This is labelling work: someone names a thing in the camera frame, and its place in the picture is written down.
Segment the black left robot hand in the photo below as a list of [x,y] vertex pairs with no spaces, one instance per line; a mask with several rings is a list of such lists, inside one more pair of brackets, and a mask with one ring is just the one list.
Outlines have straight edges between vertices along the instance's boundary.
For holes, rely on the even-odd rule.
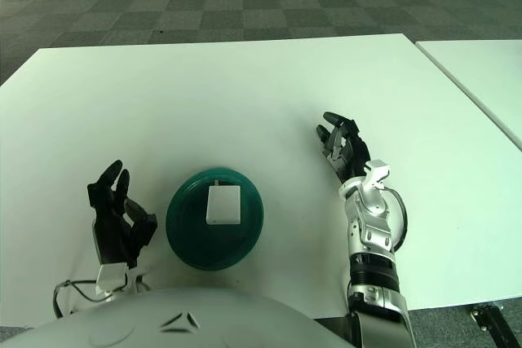
[[129,186],[130,172],[116,160],[87,185],[87,193],[95,210],[93,233],[100,263],[125,263],[133,269],[153,238],[157,217],[128,196]]

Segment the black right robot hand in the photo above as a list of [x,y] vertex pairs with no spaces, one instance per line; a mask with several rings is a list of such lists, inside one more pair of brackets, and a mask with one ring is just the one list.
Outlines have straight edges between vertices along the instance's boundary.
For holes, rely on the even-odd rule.
[[323,118],[333,129],[318,125],[316,133],[323,146],[322,153],[340,182],[365,177],[365,164],[370,161],[370,154],[356,122],[334,112],[324,112]]

